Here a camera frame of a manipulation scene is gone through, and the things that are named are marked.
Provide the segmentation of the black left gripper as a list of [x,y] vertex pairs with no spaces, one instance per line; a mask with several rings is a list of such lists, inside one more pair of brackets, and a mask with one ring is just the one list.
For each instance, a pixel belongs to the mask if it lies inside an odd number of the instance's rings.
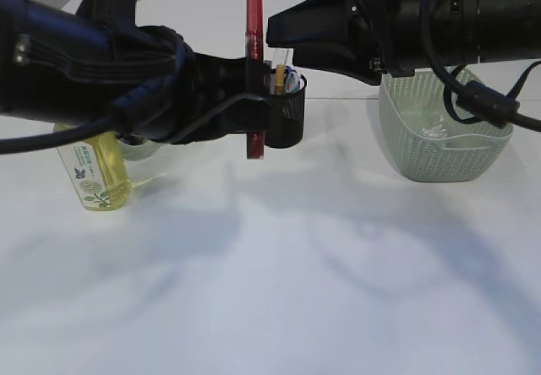
[[133,27],[127,38],[138,47],[131,58],[149,67],[126,96],[127,137],[180,145],[270,127],[265,61],[195,53],[165,26]]

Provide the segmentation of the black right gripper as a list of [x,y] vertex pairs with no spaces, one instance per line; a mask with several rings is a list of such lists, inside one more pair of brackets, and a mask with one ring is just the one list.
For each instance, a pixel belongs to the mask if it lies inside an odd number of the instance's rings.
[[[394,16],[401,0],[305,0],[268,18],[266,43],[295,48],[293,64],[336,73],[370,86],[381,75],[412,77],[399,64],[394,42]],[[353,57],[318,49],[346,50]]]

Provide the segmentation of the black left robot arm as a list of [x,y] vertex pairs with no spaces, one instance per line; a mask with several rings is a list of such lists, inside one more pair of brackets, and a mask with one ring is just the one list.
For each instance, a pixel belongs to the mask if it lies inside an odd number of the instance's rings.
[[266,64],[197,53],[175,30],[139,26],[138,1],[83,0],[69,14],[1,0],[1,113],[63,125],[3,139],[3,154],[102,133],[188,144],[271,128]]

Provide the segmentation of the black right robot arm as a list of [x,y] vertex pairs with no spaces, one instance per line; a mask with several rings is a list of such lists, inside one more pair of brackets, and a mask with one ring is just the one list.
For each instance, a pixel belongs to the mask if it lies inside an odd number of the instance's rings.
[[290,49],[301,68],[377,86],[384,76],[430,69],[444,86],[449,115],[465,123],[538,131],[523,115],[519,79],[502,94],[462,83],[470,64],[529,60],[540,64],[540,0],[305,0],[269,18],[262,0],[247,0],[247,42]]

